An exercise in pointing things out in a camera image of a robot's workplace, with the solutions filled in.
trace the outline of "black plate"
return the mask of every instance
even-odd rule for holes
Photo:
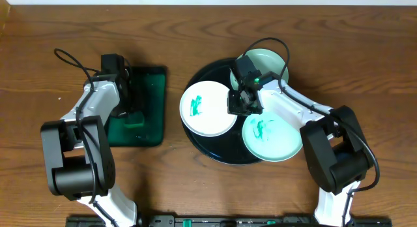
[[[232,89],[230,84],[230,66],[233,65],[235,59],[222,59],[205,66],[193,76],[187,88],[197,82],[215,81]],[[226,164],[245,165],[261,161],[255,155],[252,155],[244,145],[242,127],[245,119],[246,117],[238,116],[236,123],[230,130],[215,137],[200,136],[190,131],[184,123],[182,126],[193,145],[204,155]]]

